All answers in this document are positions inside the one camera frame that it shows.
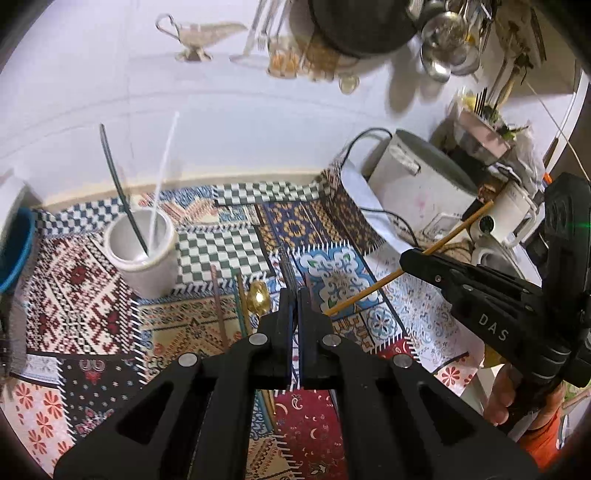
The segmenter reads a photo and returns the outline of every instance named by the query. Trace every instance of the white appliance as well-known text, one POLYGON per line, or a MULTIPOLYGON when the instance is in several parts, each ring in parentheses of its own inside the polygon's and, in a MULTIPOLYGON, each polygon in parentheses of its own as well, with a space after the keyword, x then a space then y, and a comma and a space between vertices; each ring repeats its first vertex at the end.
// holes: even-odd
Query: white appliance
POLYGON ((384 209, 433 240, 451 231, 478 193, 451 158, 405 130, 396 130, 368 183, 384 209))
POLYGON ((470 235, 476 241, 483 233, 489 233, 500 244, 514 247, 534 229, 538 214, 538 206, 527 191, 510 181, 498 194, 489 212, 470 227, 470 235))

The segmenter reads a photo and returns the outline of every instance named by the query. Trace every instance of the black straw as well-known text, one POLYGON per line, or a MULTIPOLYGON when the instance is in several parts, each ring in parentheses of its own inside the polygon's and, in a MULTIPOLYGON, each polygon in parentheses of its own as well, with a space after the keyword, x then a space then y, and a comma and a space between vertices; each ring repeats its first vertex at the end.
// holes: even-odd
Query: black straw
POLYGON ((113 178, 113 183, 115 184, 115 188, 117 189, 117 195, 123 203, 123 210, 127 213, 127 217, 129 218, 129 222, 131 223, 131 228, 134 229, 135 236, 138 238, 139 244, 142 246, 145 254, 148 255, 148 247, 146 246, 146 242, 144 242, 144 237, 142 237, 141 232, 139 231, 138 224, 135 223, 135 218, 129 209, 129 204, 127 203, 127 198, 123 193, 123 189, 121 188, 121 184, 119 183, 119 177, 117 175, 117 171, 115 170, 115 164, 113 163, 113 157, 111 156, 111 149, 109 148, 109 141, 107 140, 107 132, 105 131, 105 126, 103 124, 99 125, 100 131, 100 142, 103 144, 103 152, 105 152, 105 158, 107 159, 107 165, 109 166, 109 171, 111 172, 111 177, 113 178))

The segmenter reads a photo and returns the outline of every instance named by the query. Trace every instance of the black power cord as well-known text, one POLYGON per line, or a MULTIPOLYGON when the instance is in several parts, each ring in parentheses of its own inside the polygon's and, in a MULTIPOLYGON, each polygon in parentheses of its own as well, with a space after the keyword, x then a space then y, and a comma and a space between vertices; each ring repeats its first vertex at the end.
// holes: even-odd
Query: black power cord
POLYGON ((357 135, 357 137, 355 137, 353 139, 353 141, 349 144, 349 148, 347 149, 347 153, 345 153, 345 157, 343 158, 343 161, 340 164, 340 168, 343 168, 343 165, 345 165, 345 162, 349 159, 349 154, 351 153, 351 149, 353 148, 353 145, 355 145, 355 142, 357 140, 359 140, 362 136, 367 135, 370 132, 384 132, 386 134, 388 134, 390 136, 390 140, 393 139, 393 135, 392 132, 386 128, 382 128, 382 127, 372 127, 372 128, 368 128, 367 130, 363 130, 359 135, 357 135))
POLYGON ((414 242, 414 246, 416 248, 421 248, 418 244, 418 240, 417 237, 414 235, 413 229, 411 228, 411 226, 408 224, 408 222, 402 218, 399 214, 394 213, 394 212, 390 212, 388 210, 379 210, 379 209, 373 209, 373 208, 365 208, 365 207, 359 207, 359 210, 363 211, 363 212, 372 212, 372 213, 386 213, 387 215, 391 215, 394 218, 396 218, 397 220, 400 220, 404 226, 407 228, 408 233, 410 233, 410 235, 413 238, 413 242, 414 242))

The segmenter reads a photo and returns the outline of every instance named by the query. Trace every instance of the white tiled wall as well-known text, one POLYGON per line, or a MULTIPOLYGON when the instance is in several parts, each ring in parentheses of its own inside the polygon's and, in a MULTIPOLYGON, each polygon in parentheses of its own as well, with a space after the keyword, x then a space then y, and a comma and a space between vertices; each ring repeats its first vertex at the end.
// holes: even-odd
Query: white tiled wall
MULTIPOLYGON (((207 48, 213 61, 198 64, 175 60, 182 46, 154 27, 156 16, 167 12, 180 22, 237 21, 249 28, 257 3, 55 0, 0 74, 0 173, 13 169, 45 202, 108 189, 97 127, 103 122, 125 181, 155 182, 176 109, 181 118, 169 179, 318 172, 367 127, 405 128, 429 138, 455 92, 476 86, 472 77, 444 86, 427 78, 417 38, 363 64, 360 86, 345 96, 337 81, 268 76, 268 54, 256 48, 251 61, 257 68, 231 63, 247 31, 207 48)), ((294 18, 306 18, 306 5, 296 0, 294 18)), ((290 20, 286 27, 305 33, 312 29, 307 22, 290 20)), ((496 76, 501 57, 491 41, 478 89, 496 76)), ((560 122, 571 94, 561 75, 549 71, 528 78, 563 91, 544 96, 560 122)), ((534 98, 520 90, 504 114, 516 124, 532 120, 536 151, 545 152, 556 129, 534 98)), ((352 160, 360 168, 375 144, 366 140, 355 148, 352 160)))

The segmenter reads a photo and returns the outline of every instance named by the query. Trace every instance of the chopstick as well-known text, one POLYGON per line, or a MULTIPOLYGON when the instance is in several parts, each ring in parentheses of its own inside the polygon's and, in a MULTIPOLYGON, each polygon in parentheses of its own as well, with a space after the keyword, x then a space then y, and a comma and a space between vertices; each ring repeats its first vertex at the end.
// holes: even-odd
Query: chopstick
POLYGON ((229 342, 228 342, 228 335, 226 334, 226 325, 224 324, 224 321, 223 321, 222 301, 220 299, 220 289, 217 284, 216 266, 211 264, 209 271, 212 273, 213 296, 215 297, 215 302, 216 302, 217 324, 219 325, 220 336, 222 337, 223 350, 226 351, 226 350, 228 350, 229 342))
POLYGON ((244 329, 246 330, 246 334, 251 336, 251 316, 248 313, 248 306, 246 305, 246 294, 244 292, 244 284, 242 283, 242 274, 240 271, 236 273, 236 283, 238 283, 238 296, 240 297, 240 306, 242 308, 242 317, 244 319, 244 329))
MULTIPOLYGON (((482 216, 486 212, 488 212, 492 208, 492 206, 493 206, 493 201, 490 201, 487 204, 483 205, 476 213, 470 215, 470 217, 468 219, 466 219, 464 222, 462 222, 459 226, 455 227, 444 238, 442 238, 441 240, 439 240, 432 247, 426 249, 423 252, 423 255, 431 255, 431 254, 435 253, 443 245, 445 245, 446 243, 448 243, 456 235, 458 235, 462 230, 464 230, 464 228, 467 229, 471 224, 473 224, 474 222, 476 222, 476 220, 478 220, 478 218, 480 216, 482 216)), ((371 295, 374 291, 379 290, 383 286, 385 286, 388 283, 390 283, 392 280, 396 280, 403 273, 404 272, 403 272, 402 268, 399 268, 398 270, 396 270, 396 272, 393 272, 390 275, 382 278, 381 280, 377 281, 376 283, 374 283, 370 287, 368 287, 365 290, 362 290, 361 292, 359 292, 357 295, 354 295, 353 297, 351 297, 351 298, 349 298, 349 299, 347 299, 347 300, 339 303, 338 305, 335 305, 331 309, 326 310, 326 312, 324 314, 325 315, 328 315, 330 317, 330 316, 334 315, 335 313, 339 313, 341 310, 343 310, 343 309, 351 306, 353 303, 356 303, 359 300, 363 300, 366 296, 371 295)))

